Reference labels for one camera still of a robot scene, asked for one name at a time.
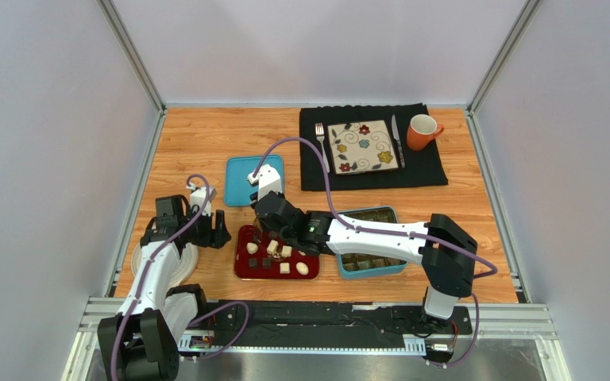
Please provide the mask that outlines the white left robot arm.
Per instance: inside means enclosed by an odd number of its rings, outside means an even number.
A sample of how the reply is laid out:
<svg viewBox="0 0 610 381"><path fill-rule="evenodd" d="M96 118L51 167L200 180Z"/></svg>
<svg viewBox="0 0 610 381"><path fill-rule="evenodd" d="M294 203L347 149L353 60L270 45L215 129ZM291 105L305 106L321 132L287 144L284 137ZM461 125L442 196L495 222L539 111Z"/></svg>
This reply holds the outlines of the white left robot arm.
<svg viewBox="0 0 610 381"><path fill-rule="evenodd" d="M172 285L185 252L222 248L230 241L222 210L211 211L212 187L189 196L158 198L156 216L140 239L141 262L133 285L113 317L98 324L98 343L109 380L174 380L178 342L204 308L201 287Z"/></svg>

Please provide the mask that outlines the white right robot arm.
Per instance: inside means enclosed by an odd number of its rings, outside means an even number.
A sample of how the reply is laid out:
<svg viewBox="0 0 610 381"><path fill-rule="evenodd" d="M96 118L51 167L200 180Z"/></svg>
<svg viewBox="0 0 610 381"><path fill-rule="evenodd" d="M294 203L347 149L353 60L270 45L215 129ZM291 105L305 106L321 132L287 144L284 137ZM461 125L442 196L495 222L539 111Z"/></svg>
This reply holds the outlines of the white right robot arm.
<svg viewBox="0 0 610 381"><path fill-rule="evenodd" d="M430 283L423 312L431 318L451 318L456 303L472 294L478 243L446 215L401 224L303 212L275 191L253 193L249 200L265 232L309 256L365 254L418 264Z"/></svg>

